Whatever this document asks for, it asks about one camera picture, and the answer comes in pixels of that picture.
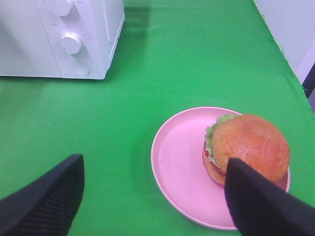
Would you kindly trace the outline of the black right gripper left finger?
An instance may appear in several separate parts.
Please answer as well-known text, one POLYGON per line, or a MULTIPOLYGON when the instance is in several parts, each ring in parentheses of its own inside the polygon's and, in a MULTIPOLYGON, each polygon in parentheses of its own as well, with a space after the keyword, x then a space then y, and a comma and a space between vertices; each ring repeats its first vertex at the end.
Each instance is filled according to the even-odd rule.
POLYGON ((84 158, 72 154, 27 186, 1 199, 2 236, 65 236, 83 199, 84 158))

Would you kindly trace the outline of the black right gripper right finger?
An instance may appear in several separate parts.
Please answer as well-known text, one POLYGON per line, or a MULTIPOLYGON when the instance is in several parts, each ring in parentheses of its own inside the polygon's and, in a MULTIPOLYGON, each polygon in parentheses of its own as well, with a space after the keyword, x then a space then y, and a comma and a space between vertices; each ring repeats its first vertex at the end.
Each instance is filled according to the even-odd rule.
POLYGON ((313 236, 315 209, 286 193, 238 158, 228 161, 224 187, 243 236, 313 236))

